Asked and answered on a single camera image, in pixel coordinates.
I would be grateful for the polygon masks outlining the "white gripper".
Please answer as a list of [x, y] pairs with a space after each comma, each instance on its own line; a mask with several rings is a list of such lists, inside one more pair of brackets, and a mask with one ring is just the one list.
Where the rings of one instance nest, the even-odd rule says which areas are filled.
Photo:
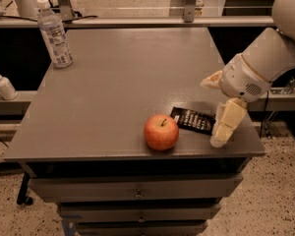
[[222, 71], [203, 79], [201, 86], [205, 89], [220, 88], [227, 96], [238, 97], [217, 105], [210, 144], [221, 148], [247, 115], [247, 102], [258, 100], [270, 89], [271, 83], [256, 72], [242, 54], [236, 54]]

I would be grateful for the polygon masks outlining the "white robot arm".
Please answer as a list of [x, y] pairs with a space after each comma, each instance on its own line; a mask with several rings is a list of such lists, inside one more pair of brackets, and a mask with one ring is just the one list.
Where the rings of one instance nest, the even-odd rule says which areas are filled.
[[265, 29], [223, 69], [201, 82], [205, 89], [219, 89], [228, 100], [217, 105], [210, 144], [221, 148], [247, 114], [247, 104], [270, 90], [273, 82], [295, 68], [295, 0], [274, 0], [274, 28]]

